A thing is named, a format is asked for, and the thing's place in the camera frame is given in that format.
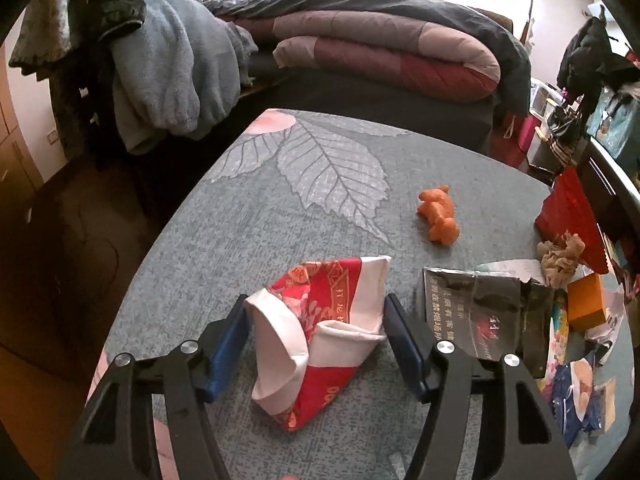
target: pink bag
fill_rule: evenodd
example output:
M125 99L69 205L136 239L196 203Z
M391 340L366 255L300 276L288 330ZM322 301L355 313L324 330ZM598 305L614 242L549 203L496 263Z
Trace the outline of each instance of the pink bag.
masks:
M288 431L351 379L380 334L389 256L305 262L247 298L258 379L252 397Z

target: folded comforter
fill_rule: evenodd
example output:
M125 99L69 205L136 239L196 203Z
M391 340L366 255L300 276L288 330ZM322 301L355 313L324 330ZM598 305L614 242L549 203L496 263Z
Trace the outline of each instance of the folded comforter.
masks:
M280 42L280 66L357 73L461 102L497 90L516 115L529 110L530 63L503 27L440 0L209 0L258 44Z

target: gray fleece blanket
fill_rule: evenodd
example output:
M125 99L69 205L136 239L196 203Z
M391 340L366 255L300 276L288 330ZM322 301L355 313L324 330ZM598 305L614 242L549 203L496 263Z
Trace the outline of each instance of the gray fleece blanket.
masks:
M146 19L110 44L113 105L127 151L142 154L168 134L199 140L250 84L257 50L247 31L195 0L145 0Z
M520 42L505 28L469 7L441 0L209 0L217 16L275 18L300 10L370 10L438 23L477 38L494 53L502 74L498 95L507 110L529 113L531 65Z

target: gray clothing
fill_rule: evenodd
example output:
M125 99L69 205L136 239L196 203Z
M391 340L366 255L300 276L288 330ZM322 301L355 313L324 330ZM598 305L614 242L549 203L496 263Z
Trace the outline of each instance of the gray clothing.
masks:
M167 133L207 135L238 101L241 72L257 50L248 33L194 0L145 3L142 27L110 44L116 124L134 154L148 152Z
M29 75L78 48L85 40L79 20L79 1L31 0L24 11L9 66L20 67L23 75Z

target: silver screw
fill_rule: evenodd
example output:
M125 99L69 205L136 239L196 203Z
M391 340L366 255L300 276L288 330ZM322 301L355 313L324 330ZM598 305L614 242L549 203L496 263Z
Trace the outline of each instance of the silver screw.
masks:
M520 358L514 354L507 354L504 356L504 363L507 366L518 366L520 364Z
M129 354L118 354L116 358L113 360L113 363L116 366L127 366L131 362L131 355Z
M438 341L436 348L442 354L452 354L456 346L451 341Z
M180 345L180 352L183 354L193 354L198 351L198 342L197 341L185 341Z

